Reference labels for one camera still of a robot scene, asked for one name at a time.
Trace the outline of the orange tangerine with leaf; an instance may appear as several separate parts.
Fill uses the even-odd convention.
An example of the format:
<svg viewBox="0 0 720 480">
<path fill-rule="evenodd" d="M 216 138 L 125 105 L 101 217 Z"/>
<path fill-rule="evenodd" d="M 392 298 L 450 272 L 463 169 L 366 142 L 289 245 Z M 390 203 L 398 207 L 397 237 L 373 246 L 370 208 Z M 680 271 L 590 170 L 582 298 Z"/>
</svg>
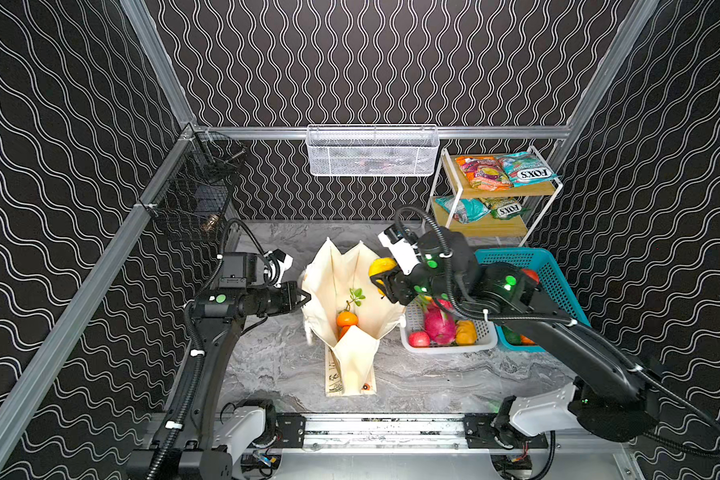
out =
<svg viewBox="0 0 720 480">
<path fill-rule="evenodd" d="M 349 289 L 349 298 L 346 300 L 344 308 L 336 317 L 336 324 L 339 328 L 346 325 L 356 326 L 359 324 L 359 317 L 355 310 L 363 304 L 365 299 L 366 296 L 361 288 Z"/>
</svg>

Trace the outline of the floral canvas grocery bag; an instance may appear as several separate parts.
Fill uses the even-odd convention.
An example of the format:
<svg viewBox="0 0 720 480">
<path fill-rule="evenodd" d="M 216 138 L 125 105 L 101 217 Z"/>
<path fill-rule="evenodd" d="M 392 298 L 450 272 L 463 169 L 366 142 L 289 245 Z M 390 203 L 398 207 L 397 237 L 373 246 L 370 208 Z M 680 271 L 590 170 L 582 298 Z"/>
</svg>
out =
<svg viewBox="0 0 720 480">
<path fill-rule="evenodd" d="M 307 340 L 318 338 L 326 349 L 327 396 L 376 392 L 374 357 L 381 339 L 403 319 L 404 307 L 391 302 L 370 275 L 394 265 L 362 242 L 341 252 L 326 239 L 301 275 L 301 289 L 311 296 L 302 307 Z"/>
</svg>

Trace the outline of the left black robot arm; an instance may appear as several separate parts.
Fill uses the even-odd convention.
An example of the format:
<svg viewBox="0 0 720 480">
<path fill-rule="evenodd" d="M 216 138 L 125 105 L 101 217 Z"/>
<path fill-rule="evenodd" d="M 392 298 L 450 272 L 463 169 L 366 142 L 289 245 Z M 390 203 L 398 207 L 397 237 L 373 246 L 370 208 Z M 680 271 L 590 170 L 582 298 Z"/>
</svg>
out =
<svg viewBox="0 0 720 480">
<path fill-rule="evenodd" d="M 247 318 L 290 314 L 311 295 L 295 281 L 278 287 L 209 288 L 188 302 L 183 316 L 189 356 L 170 406 L 147 445 L 127 462 L 130 479 L 233 479 L 234 464 L 247 447 L 276 438 L 276 414 L 269 401 L 244 405 L 223 425 L 216 440 L 216 406 L 227 365 Z"/>
</svg>

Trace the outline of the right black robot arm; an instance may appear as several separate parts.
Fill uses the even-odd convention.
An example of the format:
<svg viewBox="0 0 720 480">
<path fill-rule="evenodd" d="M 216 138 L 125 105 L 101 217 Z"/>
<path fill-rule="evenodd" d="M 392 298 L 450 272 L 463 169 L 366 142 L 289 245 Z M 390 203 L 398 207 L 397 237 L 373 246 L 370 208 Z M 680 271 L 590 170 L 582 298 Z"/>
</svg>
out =
<svg viewBox="0 0 720 480">
<path fill-rule="evenodd" d="M 480 263 L 465 237 L 444 227 L 418 236 L 397 223 L 380 233 L 379 240 L 394 263 L 371 268 L 369 277 L 391 302 L 408 305 L 424 296 L 441 311 L 464 320 L 506 326 L 574 372 L 572 382 L 552 392 L 503 400 L 489 428 L 502 447 L 515 448 L 542 433 L 581 427 L 611 442 L 644 436 L 681 453 L 720 459 L 720 446 L 702 449 L 655 433 L 661 396 L 692 412 L 719 438 L 720 423 L 559 307 L 539 277 L 508 262 Z"/>
</svg>

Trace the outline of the orange fruit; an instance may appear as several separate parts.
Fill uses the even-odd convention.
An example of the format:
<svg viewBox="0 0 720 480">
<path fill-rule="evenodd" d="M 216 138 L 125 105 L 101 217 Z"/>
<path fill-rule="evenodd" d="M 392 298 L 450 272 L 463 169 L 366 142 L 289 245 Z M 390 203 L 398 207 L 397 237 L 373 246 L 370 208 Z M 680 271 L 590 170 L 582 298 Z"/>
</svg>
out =
<svg viewBox="0 0 720 480">
<path fill-rule="evenodd" d="M 350 328 L 352 326 L 353 325 L 346 325 L 346 326 L 341 327 L 341 329 L 339 331 L 339 340 L 341 340 L 346 335 L 346 333 L 350 330 Z"/>
</svg>

